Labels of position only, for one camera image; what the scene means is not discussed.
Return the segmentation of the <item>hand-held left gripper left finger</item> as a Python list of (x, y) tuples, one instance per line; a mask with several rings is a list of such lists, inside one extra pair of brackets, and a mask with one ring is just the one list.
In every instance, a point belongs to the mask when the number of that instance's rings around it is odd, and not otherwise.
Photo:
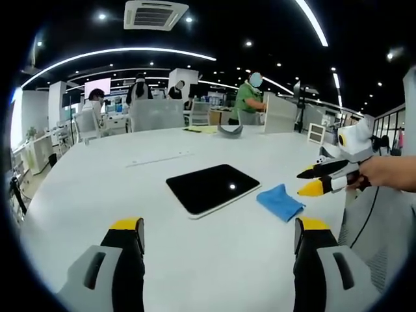
[(69, 267), (59, 300), (68, 311), (143, 311), (144, 253), (142, 217), (113, 223)]

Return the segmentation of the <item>person's right hand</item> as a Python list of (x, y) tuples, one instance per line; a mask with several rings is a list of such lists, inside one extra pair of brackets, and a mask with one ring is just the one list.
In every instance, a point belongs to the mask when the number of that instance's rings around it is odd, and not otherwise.
[(394, 158), (387, 156), (374, 156), (362, 162), (359, 166), (359, 178), (356, 181), (356, 186), (393, 187), (394, 170), (391, 166), (394, 164)]

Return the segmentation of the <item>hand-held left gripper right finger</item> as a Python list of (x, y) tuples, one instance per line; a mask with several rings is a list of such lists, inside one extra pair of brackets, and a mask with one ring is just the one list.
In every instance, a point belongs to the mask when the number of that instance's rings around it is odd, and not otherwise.
[(370, 268), (321, 220), (295, 219), (295, 311), (369, 311), (380, 293)]

